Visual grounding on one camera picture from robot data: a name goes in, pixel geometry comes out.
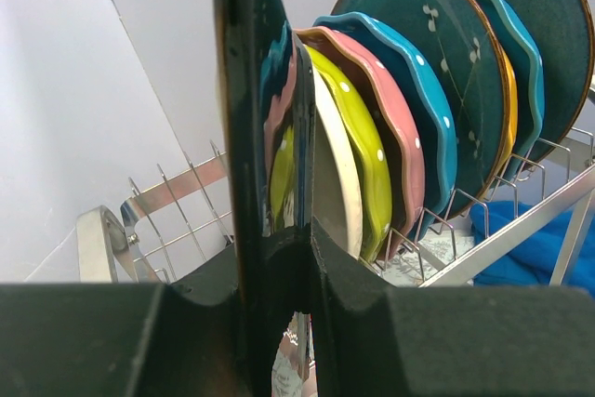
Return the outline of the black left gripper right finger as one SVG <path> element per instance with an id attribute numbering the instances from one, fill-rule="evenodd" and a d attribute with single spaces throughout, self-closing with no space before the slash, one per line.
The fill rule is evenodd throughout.
<path id="1" fill-rule="evenodd" d="M 312 221 L 310 267 L 322 396 L 590 396 L 594 302 L 568 287 L 397 287 Z"/>

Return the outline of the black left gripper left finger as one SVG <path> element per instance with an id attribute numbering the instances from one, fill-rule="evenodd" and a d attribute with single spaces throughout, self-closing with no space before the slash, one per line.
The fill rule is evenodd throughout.
<path id="1" fill-rule="evenodd" d="M 246 396 L 236 259 L 172 285 L 3 285 L 5 396 Z"/>

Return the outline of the square floral plate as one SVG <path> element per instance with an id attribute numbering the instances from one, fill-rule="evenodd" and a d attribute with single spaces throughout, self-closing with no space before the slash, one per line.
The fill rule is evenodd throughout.
<path id="1" fill-rule="evenodd" d="M 214 0 L 235 253 L 251 392 L 308 306 L 314 104 L 311 58 L 283 0 Z"/>

